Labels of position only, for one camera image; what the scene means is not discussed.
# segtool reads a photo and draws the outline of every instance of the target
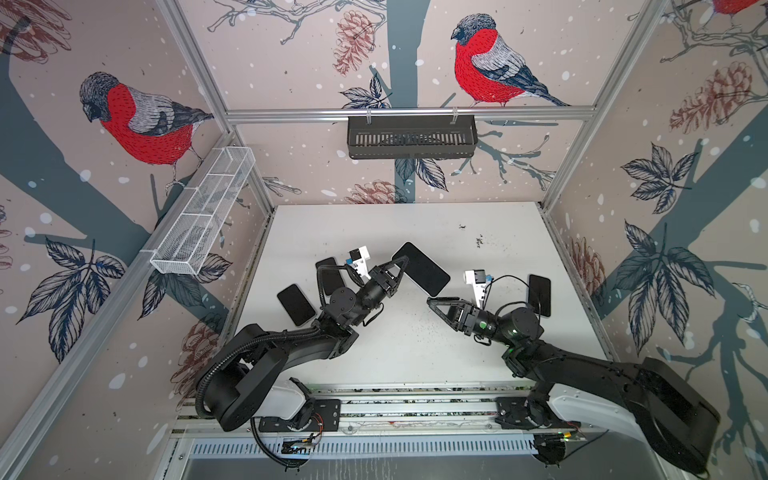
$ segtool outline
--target phone screen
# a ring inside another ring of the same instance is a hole
[[[328,257],[325,260],[321,260],[315,263],[315,268],[320,265],[336,265],[336,258]],[[323,279],[323,292],[327,296],[330,296],[336,289],[346,286],[341,276],[341,270],[324,270],[320,275]]]
[[[531,286],[528,290],[528,303],[533,306],[533,311],[541,316],[550,316],[552,314],[552,281],[543,276],[528,275],[528,285]]]
[[[451,281],[451,276],[416,248],[413,243],[406,242],[400,247],[400,250],[397,250],[397,253],[392,255],[392,259],[403,255],[408,257],[406,275],[429,296],[438,296],[440,291]]]
[[[296,326],[302,326],[315,316],[315,308],[295,283],[278,293],[277,299],[283,304],[283,308]]]

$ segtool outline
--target robotic arm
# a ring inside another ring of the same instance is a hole
[[[607,362],[566,352],[539,339],[544,329],[528,307],[496,316],[458,297],[430,298],[427,304],[454,330],[506,345],[502,359],[512,375],[538,382],[517,412],[502,410],[502,426],[537,428],[558,419],[608,423],[644,439],[678,468],[706,471],[720,415],[666,363]]]
[[[368,252],[363,247],[353,250],[350,255],[361,260],[368,256]],[[293,379],[295,386],[286,383],[273,389],[277,376],[292,366],[311,360],[332,359],[346,352],[358,337],[352,327],[372,322],[383,311],[382,301],[397,292],[408,257],[396,258],[370,271],[364,260],[355,262],[318,267],[321,313],[310,328],[265,332],[251,323],[239,331],[198,374],[195,396],[197,414],[203,419],[216,419],[225,432],[230,432],[247,422],[257,411],[261,416],[273,416],[271,412],[260,410],[271,391],[283,398],[298,397],[299,402],[293,403],[295,407],[289,406],[288,413],[278,416],[284,419],[296,416],[297,426],[304,426],[311,414],[311,408],[303,409],[308,392]],[[399,267],[397,275],[389,271],[394,266]],[[322,272],[328,269],[346,270],[360,287],[358,292],[343,286],[336,289],[327,302],[323,294]],[[370,280],[363,282],[361,274]],[[365,318],[379,306],[382,310],[364,323]],[[271,402],[275,406],[280,406],[280,403]],[[286,412],[285,405],[282,405],[282,411]]]

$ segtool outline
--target gray floor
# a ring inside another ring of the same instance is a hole
[[[574,443],[568,451],[583,443]],[[364,460],[316,460],[300,472],[283,468],[269,459],[191,460],[184,480],[575,480],[600,478],[655,480],[664,475],[650,449],[637,440],[609,432],[562,462],[545,467],[529,455],[373,458]]]

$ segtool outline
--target white wire mesh basket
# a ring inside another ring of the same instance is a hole
[[[248,147],[221,150],[150,260],[160,273],[200,272],[254,163]]]

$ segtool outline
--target white plastic bracket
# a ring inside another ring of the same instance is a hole
[[[485,270],[466,270],[464,272],[464,282],[472,285],[472,291],[475,293],[475,303],[482,308],[485,301],[485,289],[493,281],[493,277],[485,275]]]
[[[371,260],[371,256],[368,254],[368,247],[363,245],[362,247],[349,252],[350,258],[346,259],[347,264],[352,265],[358,275],[364,276],[369,279],[371,276],[368,274],[368,265],[366,260]]]

